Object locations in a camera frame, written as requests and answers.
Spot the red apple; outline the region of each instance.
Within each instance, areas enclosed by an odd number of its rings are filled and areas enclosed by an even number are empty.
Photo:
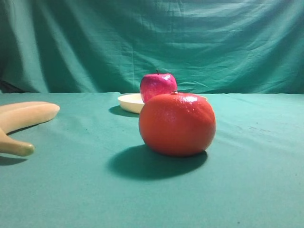
[[[174,91],[177,91],[177,83],[172,74],[149,74],[142,78],[140,93],[144,103],[156,95]]]

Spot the orange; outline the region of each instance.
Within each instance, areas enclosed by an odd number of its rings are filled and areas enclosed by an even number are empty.
[[[157,95],[143,106],[139,130],[152,150],[170,156],[190,156],[209,147],[216,119],[206,98],[173,92]]]

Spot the white bowl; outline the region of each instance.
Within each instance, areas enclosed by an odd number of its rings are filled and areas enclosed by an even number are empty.
[[[141,94],[127,94],[118,97],[119,105],[122,109],[139,114],[143,108]]]

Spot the banana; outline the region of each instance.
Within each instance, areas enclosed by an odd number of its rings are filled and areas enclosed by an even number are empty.
[[[49,102],[21,102],[0,106],[0,152],[28,156],[35,147],[12,139],[8,133],[53,119],[60,107]]]

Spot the table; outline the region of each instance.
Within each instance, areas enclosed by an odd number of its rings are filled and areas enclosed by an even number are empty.
[[[204,94],[217,132],[189,158],[150,151],[119,95],[0,94],[61,107],[11,135],[33,155],[0,155],[1,227],[303,227],[304,95]]]

